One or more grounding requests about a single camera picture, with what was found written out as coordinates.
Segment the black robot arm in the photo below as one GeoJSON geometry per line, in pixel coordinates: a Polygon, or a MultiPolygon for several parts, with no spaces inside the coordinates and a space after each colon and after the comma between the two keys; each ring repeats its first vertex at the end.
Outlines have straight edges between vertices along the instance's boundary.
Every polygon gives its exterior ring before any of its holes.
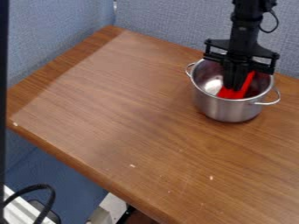
{"type": "Polygon", "coordinates": [[[258,43],[259,32],[271,33],[262,28],[264,14],[270,13],[279,22],[274,7],[276,0],[232,0],[231,31],[228,39],[204,41],[203,58],[217,62],[223,67],[223,85],[239,91],[246,83],[250,72],[272,75],[279,60],[279,53],[258,43]]]}

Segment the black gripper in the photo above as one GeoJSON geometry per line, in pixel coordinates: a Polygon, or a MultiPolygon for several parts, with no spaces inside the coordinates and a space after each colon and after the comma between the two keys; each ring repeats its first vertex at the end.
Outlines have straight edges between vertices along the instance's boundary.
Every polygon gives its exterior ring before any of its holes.
{"type": "Polygon", "coordinates": [[[233,22],[229,39],[207,39],[204,59],[223,66],[225,88],[239,91],[251,70],[272,74],[279,54],[258,43],[260,22],[233,22]]]}

